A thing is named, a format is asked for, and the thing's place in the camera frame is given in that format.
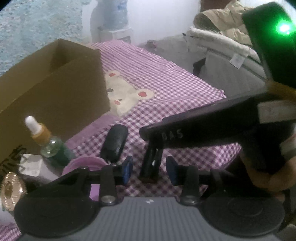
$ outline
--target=blue speckled wall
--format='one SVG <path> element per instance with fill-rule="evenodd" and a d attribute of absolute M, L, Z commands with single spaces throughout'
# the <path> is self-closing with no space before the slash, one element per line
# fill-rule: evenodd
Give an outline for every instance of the blue speckled wall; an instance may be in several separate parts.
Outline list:
<path fill-rule="evenodd" d="M 0 12 L 0 76 L 58 39 L 82 40 L 82 5 L 91 0 L 12 0 Z"/>

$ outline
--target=dropper bottle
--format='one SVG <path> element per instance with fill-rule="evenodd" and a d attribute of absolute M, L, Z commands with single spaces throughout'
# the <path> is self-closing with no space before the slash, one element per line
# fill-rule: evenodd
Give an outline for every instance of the dropper bottle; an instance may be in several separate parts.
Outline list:
<path fill-rule="evenodd" d="M 32 139 L 41 146 L 40 154 L 46 157 L 53 166 L 65 167 L 76 158 L 59 137 L 52 136 L 47 127 L 38 123 L 34 117 L 26 117 L 25 124 L 31 131 Z"/>

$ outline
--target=green led light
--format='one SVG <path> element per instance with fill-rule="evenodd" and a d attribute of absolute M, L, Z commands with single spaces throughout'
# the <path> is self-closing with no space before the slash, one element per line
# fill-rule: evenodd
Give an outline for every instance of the green led light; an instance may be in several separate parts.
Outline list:
<path fill-rule="evenodd" d="M 282 26 L 280 26 L 279 30 L 281 32 L 288 32 L 288 30 L 290 30 L 290 26 L 287 24 L 283 24 Z"/>
<path fill-rule="evenodd" d="M 280 20 L 276 26 L 276 31 L 281 35 L 289 35 L 296 31 L 296 27 L 292 22 L 286 20 Z"/>

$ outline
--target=cartoon mouse appliqué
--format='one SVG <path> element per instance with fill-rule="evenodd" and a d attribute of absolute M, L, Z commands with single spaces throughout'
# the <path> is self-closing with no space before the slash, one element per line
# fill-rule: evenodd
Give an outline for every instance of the cartoon mouse appliqué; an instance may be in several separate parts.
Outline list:
<path fill-rule="evenodd" d="M 117 116 L 128 112 L 139 100 L 150 99 L 154 96 L 151 90 L 135 89 L 117 70 L 106 73 L 105 80 L 111 112 Z"/>

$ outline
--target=white label tag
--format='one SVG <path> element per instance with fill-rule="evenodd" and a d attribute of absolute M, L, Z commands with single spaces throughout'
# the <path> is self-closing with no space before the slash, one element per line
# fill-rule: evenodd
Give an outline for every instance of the white label tag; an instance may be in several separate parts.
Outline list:
<path fill-rule="evenodd" d="M 232 57 L 232 59 L 229 61 L 234 67 L 236 67 L 237 69 L 239 69 L 243 62 L 245 60 L 245 57 L 244 56 L 241 56 L 237 53 L 235 53 Z"/>
<path fill-rule="evenodd" d="M 276 100 L 258 104 L 260 123 L 288 121 L 296 119 L 296 103 L 288 100 Z"/>

